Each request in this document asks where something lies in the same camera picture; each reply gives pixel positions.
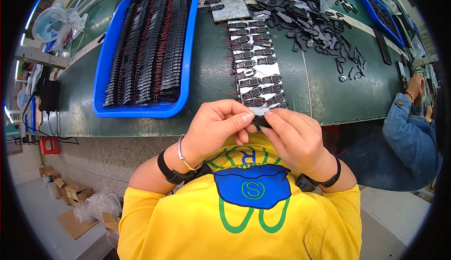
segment red plastic stool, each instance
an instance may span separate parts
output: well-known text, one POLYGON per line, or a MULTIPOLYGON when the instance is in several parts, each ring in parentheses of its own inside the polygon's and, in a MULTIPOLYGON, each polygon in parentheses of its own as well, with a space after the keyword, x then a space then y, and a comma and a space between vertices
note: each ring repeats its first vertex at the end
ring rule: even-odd
POLYGON ((57 137, 45 137, 41 138, 41 153, 42 154, 60 154, 61 151, 58 149, 58 138, 57 137), (50 141, 50 150, 46 147, 46 142, 50 141))

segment black wristband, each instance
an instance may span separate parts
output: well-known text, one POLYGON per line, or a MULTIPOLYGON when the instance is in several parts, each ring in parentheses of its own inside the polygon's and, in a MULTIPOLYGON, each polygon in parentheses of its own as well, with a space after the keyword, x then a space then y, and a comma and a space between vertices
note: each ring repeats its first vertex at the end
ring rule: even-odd
POLYGON ((194 175, 197 173, 197 171, 189 171, 186 174, 181 174, 177 172, 176 170, 172 170, 168 168, 166 165, 165 159, 164 159, 164 153, 166 150, 163 150, 160 155, 158 156, 158 159, 156 163, 158 164, 158 168, 160 168, 160 171, 163 173, 163 175, 166 177, 166 180, 174 185, 179 185, 183 181, 191 179, 194 177, 194 175))
POLYGON ((319 183, 320 185, 322 185, 324 187, 331 187, 331 186, 333 186, 336 183, 336 181, 340 177, 340 174, 341 174, 341 163, 340 163, 340 161, 338 160, 337 157, 335 157, 335 160, 337 161, 337 173, 332 178, 330 178, 330 180, 322 182, 322 183, 319 183))

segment silver bangle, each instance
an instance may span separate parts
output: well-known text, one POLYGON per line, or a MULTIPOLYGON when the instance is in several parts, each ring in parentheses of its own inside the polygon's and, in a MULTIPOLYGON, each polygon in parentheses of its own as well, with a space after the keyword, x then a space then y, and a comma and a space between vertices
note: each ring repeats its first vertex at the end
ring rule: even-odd
POLYGON ((185 158, 183 158, 183 156, 182 156, 182 151, 180 150, 180 142, 182 141, 184 136, 185 136, 185 134, 180 135, 179 141, 177 142, 177 152, 179 153, 179 159, 183 161, 183 163, 189 170, 195 171, 195 170, 199 169, 200 166, 202 166, 202 163, 200 163, 196 168, 191 168, 188 165, 188 163, 185 161, 185 158))

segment green letter s logo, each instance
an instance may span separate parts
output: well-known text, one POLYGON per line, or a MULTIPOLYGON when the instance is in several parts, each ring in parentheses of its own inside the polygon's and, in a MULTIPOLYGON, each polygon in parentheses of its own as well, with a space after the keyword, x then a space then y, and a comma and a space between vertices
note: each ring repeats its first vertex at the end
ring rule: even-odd
POLYGON ((258 182, 258 183, 255 183, 253 181, 244 182, 241 185, 241 192, 243 193, 243 195, 246 198, 249 198, 252 200, 257 200, 257 199, 261 199, 263 197, 263 195, 265 194, 265 186, 260 182, 258 182), (247 189, 250 189, 253 192, 252 193, 250 191, 245 192, 245 186, 247 189))

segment person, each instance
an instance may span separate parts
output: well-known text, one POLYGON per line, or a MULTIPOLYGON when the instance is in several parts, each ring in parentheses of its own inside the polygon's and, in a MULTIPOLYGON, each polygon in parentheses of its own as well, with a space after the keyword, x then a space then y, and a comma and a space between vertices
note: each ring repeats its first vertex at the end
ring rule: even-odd
POLYGON ((119 223, 121 260, 358 259, 360 191, 323 147, 319 123, 274 109, 264 115, 273 129, 257 133, 254 116, 235 100, 204 103, 177 144, 138 167, 119 223), (188 181, 202 167, 210 173, 188 181), (322 193, 302 192, 299 173, 322 193))
POLYGON ((352 130, 352 126, 340 129, 340 134, 359 134, 356 142, 338 155, 359 185, 413 191, 432 183, 438 175, 442 157, 437 153, 435 121, 428 122, 423 116, 423 94, 424 78, 416 73, 406 93, 396 94, 382 127, 364 124, 352 130))

